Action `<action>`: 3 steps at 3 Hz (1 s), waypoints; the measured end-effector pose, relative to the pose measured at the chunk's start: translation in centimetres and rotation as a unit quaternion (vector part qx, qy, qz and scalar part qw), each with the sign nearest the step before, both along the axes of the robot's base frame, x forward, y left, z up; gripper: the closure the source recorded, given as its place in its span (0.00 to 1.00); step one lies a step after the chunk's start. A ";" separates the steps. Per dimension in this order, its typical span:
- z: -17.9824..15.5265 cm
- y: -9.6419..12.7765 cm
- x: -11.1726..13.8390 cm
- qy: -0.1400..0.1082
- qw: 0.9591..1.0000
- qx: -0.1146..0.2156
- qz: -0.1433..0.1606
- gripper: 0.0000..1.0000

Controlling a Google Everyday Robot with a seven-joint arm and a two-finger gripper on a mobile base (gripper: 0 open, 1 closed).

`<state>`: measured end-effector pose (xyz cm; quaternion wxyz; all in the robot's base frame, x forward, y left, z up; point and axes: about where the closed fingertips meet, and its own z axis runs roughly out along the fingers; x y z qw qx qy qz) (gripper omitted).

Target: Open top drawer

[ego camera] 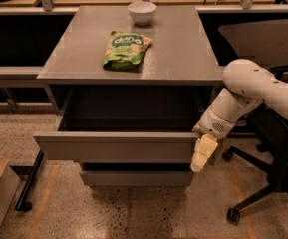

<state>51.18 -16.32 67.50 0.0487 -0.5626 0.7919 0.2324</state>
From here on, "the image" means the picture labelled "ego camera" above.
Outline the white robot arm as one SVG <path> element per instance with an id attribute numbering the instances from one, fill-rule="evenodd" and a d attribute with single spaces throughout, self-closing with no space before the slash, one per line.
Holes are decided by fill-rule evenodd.
<path id="1" fill-rule="evenodd" d="M 197 141 L 191 160 L 193 172 L 200 172 L 244 115 L 265 104 L 288 120 L 288 83 L 278 80 L 256 63 L 237 59 L 223 70 L 224 88 L 194 126 Z"/>

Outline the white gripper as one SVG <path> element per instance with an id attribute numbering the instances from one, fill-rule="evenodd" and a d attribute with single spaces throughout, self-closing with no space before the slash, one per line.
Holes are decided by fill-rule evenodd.
<path id="1" fill-rule="evenodd" d="M 196 141 L 190 168 L 201 172 L 218 147 L 217 139 L 224 139 L 233 130 L 234 123 L 218 116 L 211 107 L 201 115 L 192 131 L 201 138 Z"/>

